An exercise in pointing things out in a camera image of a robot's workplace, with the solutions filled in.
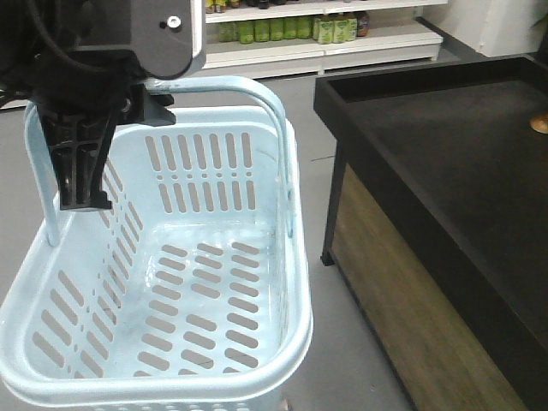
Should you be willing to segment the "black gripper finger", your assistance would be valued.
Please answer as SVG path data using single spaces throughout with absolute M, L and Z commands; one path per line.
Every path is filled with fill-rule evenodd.
M 102 189 L 116 119 L 111 113 L 42 113 L 40 123 L 63 211 L 109 210 Z

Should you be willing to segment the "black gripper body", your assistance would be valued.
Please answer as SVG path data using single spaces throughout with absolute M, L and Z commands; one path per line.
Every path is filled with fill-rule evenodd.
M 83 112 L 115 114 L 119 125 L 172 125 L 176 116 L 167 106 L 174 103 L 169 94 L 152 96 L 142 84 L 146 71 L 132 52 L 81 53 L 85 63 L 98 72 L 76 68 L 50 52 L 38 57 L 25 82 L 40 103 L 71 114 Z

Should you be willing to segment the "robot arm with black sleeve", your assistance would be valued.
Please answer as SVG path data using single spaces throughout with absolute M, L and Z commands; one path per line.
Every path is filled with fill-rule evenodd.
M 102 21 L 99 1 L 2 1 L 1 90 L 26 90 L 54 74 L 106 77 L 119 69 L 104 51 L 78 51 Z

